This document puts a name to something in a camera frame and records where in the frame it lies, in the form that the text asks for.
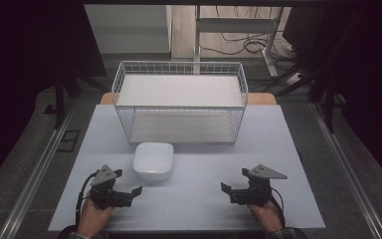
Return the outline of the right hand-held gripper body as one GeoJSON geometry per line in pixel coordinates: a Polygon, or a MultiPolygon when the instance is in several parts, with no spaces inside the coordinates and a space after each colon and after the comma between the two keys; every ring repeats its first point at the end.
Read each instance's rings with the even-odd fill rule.
{"type": "Polygon", "coordinates": [[[264,206],[269,201],[276,204],[272,195],[271,180],[287,179],[287,176],[267,166],[259,164],[249,169],[249,187],[245,189],[232,189],[230,201],[239,205],[257,204],[264,206]]]}

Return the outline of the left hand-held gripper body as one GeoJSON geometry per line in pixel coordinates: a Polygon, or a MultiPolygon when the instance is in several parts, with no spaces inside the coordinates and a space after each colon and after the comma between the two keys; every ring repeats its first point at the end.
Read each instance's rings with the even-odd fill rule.
{"type": "Polygon", "coordinates": [[[130,207],[131,193],[117,192],[113,189],[116,175],[106,164],[97,172],[92,181],[90,199],[99,209],[108,207],[130,207]]]}

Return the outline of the white square bowl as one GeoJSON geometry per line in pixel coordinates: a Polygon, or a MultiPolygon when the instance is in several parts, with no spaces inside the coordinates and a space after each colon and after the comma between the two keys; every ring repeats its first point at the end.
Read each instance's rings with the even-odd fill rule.
{"type": "Polygon", "coordinates": [[[173,145],[165,142],[143,142],[135,150],[133,170],[147,182],[167,180],[173,170],[173,145]]]}

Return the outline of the white wire basket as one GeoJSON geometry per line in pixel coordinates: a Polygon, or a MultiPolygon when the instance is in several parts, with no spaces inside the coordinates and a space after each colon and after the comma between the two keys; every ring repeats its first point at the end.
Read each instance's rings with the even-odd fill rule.
{"type": "Polygon", "coordinates": [[[233,143],[248,85],[236,62],[123,61],[111,98],[131,143],[233,143]]]}

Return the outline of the person's right hand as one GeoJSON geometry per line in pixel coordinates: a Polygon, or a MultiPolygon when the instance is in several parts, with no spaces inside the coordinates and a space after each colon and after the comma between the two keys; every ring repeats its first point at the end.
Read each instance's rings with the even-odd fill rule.
{"type": "Polygon", "coordinates": [[[269,201],[264,206],[248,204],[247,207],[266,233],[277,232],[284,228],[279,212],[272,202],[269,201]]]}

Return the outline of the person's left hand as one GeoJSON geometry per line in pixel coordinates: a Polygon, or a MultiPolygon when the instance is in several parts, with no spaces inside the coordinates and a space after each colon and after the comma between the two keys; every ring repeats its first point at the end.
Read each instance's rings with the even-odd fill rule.
{"type": "Polygon", "coordinates": [[[77,232],[87,238],[94,238],[105,227],[114,208],[99,209],[91,200],[87,199],[83,205],[77,232]]]}

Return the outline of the wooden board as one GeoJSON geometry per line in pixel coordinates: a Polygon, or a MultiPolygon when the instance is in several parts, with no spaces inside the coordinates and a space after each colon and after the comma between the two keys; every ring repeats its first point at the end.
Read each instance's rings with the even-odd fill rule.
{"type": "MultiPolygon", "coordinates": [[[[270,93],[248,93],[249,106],[275,105],[276,103],[275,96],[270,93]]],[[[111,105],[111,93],[105,93],[100,100],[100,104],[111,105]]]]}

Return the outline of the black stand leg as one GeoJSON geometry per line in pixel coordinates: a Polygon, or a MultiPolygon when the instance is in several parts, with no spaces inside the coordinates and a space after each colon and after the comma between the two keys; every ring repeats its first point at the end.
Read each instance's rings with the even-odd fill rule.
{"type": "Polygon", "coordinates": [[[78,98],[81,95],[81,89],[77,82],[77,77],[73,73],[58,73],[55,79],[56,93],[56,124],[58,129],[65,118],[65,97],[67,92],[70,98],[78,98]]]}
{"type": "Polygon", "coordinates": [[[333,129],[333,109],[334,109],[335,79],[333,77],[322,77],[314,81],[310,91],[307,94],[310,102],[318,102],[322,96],[325,96],[324,122],[328,130],[334,133],[333,129]]]}

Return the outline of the white metal stand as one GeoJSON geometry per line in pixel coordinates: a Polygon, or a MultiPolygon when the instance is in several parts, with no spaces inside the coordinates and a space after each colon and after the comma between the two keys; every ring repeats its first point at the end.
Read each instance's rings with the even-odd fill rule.
{"type": "Polygon", "coordinates": [[[272,58],[272,48],[281,23],[284,7],[280,7],[276,15],[270,18],[227,18],[227,17],[201,17],[201,7],[195,6],[195,45],[193,60],[200,61],[200,35],[202,33],[246,33],[267,34],[267,42],[261,49],[269,74],[272,78],[279,76],[272,58]]]}

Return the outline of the black floor socket frame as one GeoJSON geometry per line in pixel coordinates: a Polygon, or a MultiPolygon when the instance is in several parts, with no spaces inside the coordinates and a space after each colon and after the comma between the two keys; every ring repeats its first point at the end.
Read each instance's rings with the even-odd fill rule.
{"type": "Polygon", "coordinates": [[[77,145],[80,132],[79,129],[66,130],[58,145],[57,152],[73,152],[77,145]]]}

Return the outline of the aluminium floor rail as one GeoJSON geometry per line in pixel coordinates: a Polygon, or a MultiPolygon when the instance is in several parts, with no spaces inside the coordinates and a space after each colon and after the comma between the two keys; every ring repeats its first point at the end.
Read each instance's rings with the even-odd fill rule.
{"type": "Polygon", "coordinates": [[[0,239],[15,239],[22,222],[27,215],[33,199],[42,183],[44,176],[49,168],[52,158],[61,142],[63,135],[69,125],[77,100],[69,100],[66,108],[66,116],[60,126],[54,130],[44,152],[34,166],[27,182],[22,188],[14,206],[12,207],[5,223],[0,230],[0,239]]]}
{"type": "Polygon", "coordinates": [[[346,181],[346,184],[348,185],[348,188],[351,191],[351,194],[372,236],[374,239],[382,239],[382,220],[378,215],[378,212],[375,209],[373,203],[363,189],[336,136],[328,129],[326,123],[324,122],[325,116],[321,111],[321,108],[313,103],[309,103],[308,105],[314,114],[315,120],[326,140],[327,145],[332,151],[342,176],[346,181]]]}

